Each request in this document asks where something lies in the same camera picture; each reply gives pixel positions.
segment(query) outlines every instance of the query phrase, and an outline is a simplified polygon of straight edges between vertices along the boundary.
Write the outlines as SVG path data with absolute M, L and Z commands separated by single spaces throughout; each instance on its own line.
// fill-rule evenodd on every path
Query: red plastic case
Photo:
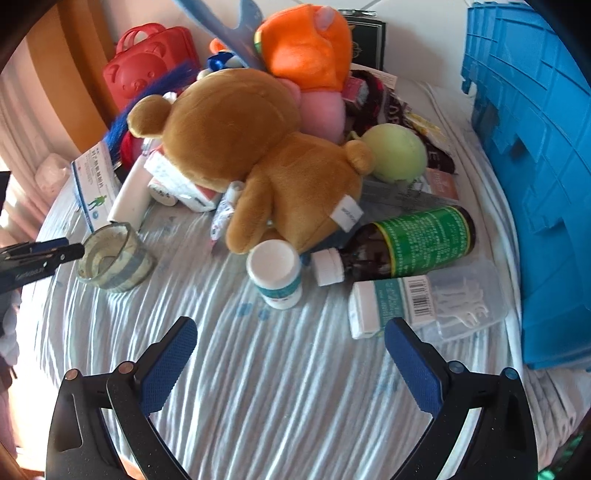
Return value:
M 134 44 L 139 33 L 148 38 Z M 148 84 L 187 60 L 200 67 L 189 29 L 148 23 L 123 34 L 103 77 L 117 107 L 123 110 Z

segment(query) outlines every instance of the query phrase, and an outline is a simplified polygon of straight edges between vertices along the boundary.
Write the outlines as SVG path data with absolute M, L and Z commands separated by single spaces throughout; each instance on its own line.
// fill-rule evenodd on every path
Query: fabric tag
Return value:
M 363 210 L 357 205 L 357 202 L 349 195 L 345 195 L 330 215 L 330 218 L 345 232 L 350 232 L 362 216 Z

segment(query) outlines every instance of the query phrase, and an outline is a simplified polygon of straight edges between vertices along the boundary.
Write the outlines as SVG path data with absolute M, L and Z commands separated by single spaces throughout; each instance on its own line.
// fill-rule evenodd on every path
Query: green label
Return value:
M 375 281 L 374 290 L 378 299 L 379 325 L 382 329 L 393 318 L 407 318 L 402 280 L 396 278 Z
M 298 275 L 293 282 L 291 282 L 288 286 L 283 288 L 278 288 L 277 290 L 269 290 L 268 288 L 259 287 L 256 285 L 258 290 L 265 296 L 269 297 L 270 299 L 281 300 L 284 298 L 289 297 L 301 284 L 301 274 Z
M 454 207 L 377 222 L 388 243 L 393 277 L 432 270 L 463 257 L 470 246 L 464 216 Z

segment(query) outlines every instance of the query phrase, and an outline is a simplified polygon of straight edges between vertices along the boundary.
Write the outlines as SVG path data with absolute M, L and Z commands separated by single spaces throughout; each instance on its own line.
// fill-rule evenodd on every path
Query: blue gripper pad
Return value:
M 418 407 L 435 418 L 447 390 L 445 360 L 432 345 L 419 340 L 404 319 L 386 324 L 384 343 Z
M 159 343 L 148 347 L 142 358 L 150 357 L 150 349 L 158 348 L 161 343 L 166 343 L 164 349 L 158 354 L 154 365 L 141 382 L 139 407 L 146 416 L 164 407 L 174 384 L 197 345 L 197 325 L 188 317 L 179 318 Z

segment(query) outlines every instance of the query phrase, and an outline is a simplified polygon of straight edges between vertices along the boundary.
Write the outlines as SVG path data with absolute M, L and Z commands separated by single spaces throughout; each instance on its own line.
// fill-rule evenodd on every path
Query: bed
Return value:
M 510 211 L 469 123 L 460 93 L 400 79 L 397 93 L 439 125 L 452 145 L 460 200 L 474 217 L 474 257 L 498 268 L 511 306 L 504 321 L 438 346 L 470 370 L 522 375 L 534 419 L 540 467 L 591 406 L 591 375 L 531 372 L 521 362 L 517 239 Z M 362 205 L 366 220 L 390 212 Z M 318 288 L 303 270 L 304 296 L 286 312 L 265 307 L 245 272 L 245 258 L 206 244 L 210 216 L 183 206 L 152 205 L 141 236 L 158 265 L 140 287 L 107 294 L 76 280 L 74 265 L 22 292 L 18 338 L 56 387 L 71 367 L 111 371 L 137 359 L 181 315 L 199 330 L 197 348 L 164 409 L 152 421 L 194 479 L 390 478 L 430 416 L 416 406 L 382 339 L 352 340 L 350 286 Z M 85 222 L 71 182 L 48 215 L 39 240 L 82 241 Z M 116 421 L 119 451 L 129 456 Z M 457 468 L 476 423 L 465 424 L 441 478 Z

